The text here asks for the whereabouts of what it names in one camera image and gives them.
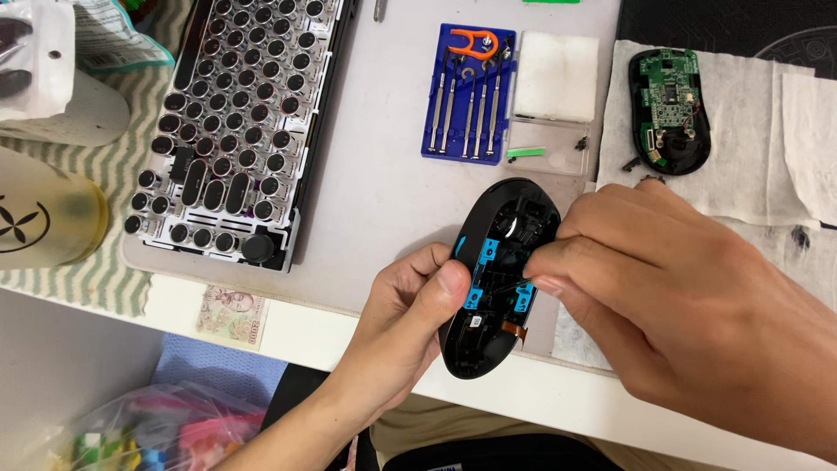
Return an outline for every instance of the khaki pants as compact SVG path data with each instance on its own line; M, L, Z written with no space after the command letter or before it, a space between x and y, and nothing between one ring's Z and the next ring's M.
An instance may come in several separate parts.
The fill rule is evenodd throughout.
M597 449L625 471L724 469L477 411L416 394L409 395L403 404L385 412L370 427L370 438L377 450L377 460L381 468L388 460L401 453L437 443L527 433L552 433L575 438Z

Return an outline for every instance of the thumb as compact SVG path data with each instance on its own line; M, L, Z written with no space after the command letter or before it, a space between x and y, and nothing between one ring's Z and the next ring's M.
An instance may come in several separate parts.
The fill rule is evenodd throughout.
M423 346L439 327L462 307L470 288L470 273L460 261L448 260L421 288L413 306L395 326L403 339L421 339Z
M561 301L578 325L590 334L631 394L634 393L629 384L639 383L645 388L660 383L662 359L639 327L601 304L569 278L539 275L531 281L536 288Z

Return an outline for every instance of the banknote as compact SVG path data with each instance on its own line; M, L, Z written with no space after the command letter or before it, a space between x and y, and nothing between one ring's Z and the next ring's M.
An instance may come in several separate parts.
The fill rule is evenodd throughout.
M268 300L223 287L207 287L197 336L217 344L259 351Z

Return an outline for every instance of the black mouse pad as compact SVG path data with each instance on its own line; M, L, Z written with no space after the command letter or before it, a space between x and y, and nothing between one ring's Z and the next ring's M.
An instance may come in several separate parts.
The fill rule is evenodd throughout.
M622 0L616 37L802 65L837 80L835 0Z

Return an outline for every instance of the orange keycap puller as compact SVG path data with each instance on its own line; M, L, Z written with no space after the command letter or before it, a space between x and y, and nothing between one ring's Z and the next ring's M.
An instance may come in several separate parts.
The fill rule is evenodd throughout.
M487 60L494 56L494 53L497 52L497 47L499 44L497 43L497 36L492 33L491 31L471 31L470 29L451 29L451 34L458 34L460 36L465 36L468 38L469 42L468 45L464 48L450 48L450 52L453 54L464 54L469 55L471 57L477 58L479 60ZM479 52L475 51L472 48L474 47L474 38L484 38L488 36L491 38L491 50L487 52Z

